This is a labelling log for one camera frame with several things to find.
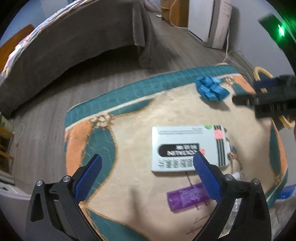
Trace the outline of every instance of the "blue crumpled cloth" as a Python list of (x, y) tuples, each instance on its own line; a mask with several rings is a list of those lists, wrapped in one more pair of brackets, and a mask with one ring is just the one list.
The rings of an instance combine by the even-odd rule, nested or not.
[(221, 102), (229, 91), (220, 86), (222, 81), (214, 76), (198, 77), (195, 80), (196, 90), (203, 98), (209, 101)]

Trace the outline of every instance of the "green light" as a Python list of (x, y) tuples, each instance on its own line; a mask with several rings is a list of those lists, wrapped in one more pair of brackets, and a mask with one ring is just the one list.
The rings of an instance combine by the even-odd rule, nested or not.
[(285, 36), (285, 29), (282, 28), (279, 24), (278, 24), (278, 27), (279, 27), (279, 34), (280, 34), (280, 36)]

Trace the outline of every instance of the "purple tube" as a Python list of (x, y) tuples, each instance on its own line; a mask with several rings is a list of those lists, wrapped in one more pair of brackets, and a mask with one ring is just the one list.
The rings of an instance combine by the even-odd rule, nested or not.
[(167, 192), (168, 205), (172, 212), (191, 207), (210, 199), (202, 183)]

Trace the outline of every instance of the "pink sticker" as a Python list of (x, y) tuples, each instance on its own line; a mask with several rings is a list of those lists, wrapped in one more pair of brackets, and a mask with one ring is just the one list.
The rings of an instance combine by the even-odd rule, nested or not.
[(223, 132), (221, 130), (215, 130), (214, 133), (215, 133), (216, 140), (223, 139)]

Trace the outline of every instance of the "gray blanket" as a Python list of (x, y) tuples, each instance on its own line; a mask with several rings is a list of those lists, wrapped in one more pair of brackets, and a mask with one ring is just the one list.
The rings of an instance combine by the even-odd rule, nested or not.
[(107, 50), (143, 47), (139, 65), (156, 51), (148, 12), (138, 0), (78, 0), (39, 25), (11, 54), (0, 76), (0, 111), (7, 115), (70, 67)]

